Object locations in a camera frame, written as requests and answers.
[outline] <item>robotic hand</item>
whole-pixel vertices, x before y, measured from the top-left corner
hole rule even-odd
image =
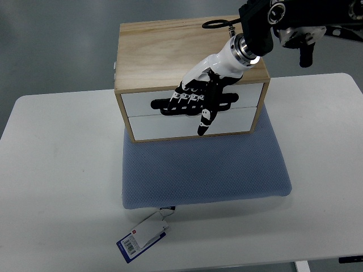
[[[175,89],[167,110],[185,109],[187,115],[202,113],[198,135],[208,130],[223,105],[235,98],[222,95],[223,88],[239,81],[260,57],[248,50],[243,35],[232,36],[218,54],[212,54],[185,74]]]

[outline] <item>black cable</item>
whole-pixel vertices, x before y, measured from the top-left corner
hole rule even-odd
[[[221,27],[231,27],[234,24],[240,23],[240,18],[232,20],[232,21],[228,21],[228,20],[212,20],[212,21],[208,21],[205,22],[204,24],[202,24],[203,28],[221,28]]]

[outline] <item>drawer front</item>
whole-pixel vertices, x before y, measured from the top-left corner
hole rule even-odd
[[[233,85],[225,87],[223,93],[238,94],[239,99],[237,102],[232,103],[231,109],[256,107],[260,99],[262,87],[263,83]],[[174,91],[125,93],[121,97],[127,116],[148,116],[160,114],[160,110],[151,108],[151,101],[170,98],[173,93]]]
[[[219,112],[205,135],[250,131],[256,107],[236,108]],[[197,136],[198,116],[134,116],[129,117],[136,141],[174,137]]]

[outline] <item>wooden box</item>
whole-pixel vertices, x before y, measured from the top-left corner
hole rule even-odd
[[[203,29],[212,19],[165,20],[126,23],[120,27],[115,95],[133,142],[199,137],[198,116],[164,116],[151,101],[168,99],[183,76],[210,54],[218,53],[229,39],[227,28]],[[236,24],[236,33],[241,33]],[[238,93],[231,109],[218,112],[203,137],[254,131],[270,81],[261,59],[224,93]]]

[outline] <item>blue cushion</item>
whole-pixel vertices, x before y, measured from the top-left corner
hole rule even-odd
[[[132,143],[125,130],[126,209],[286,196],[291,189],[265,108],[252,134]]]

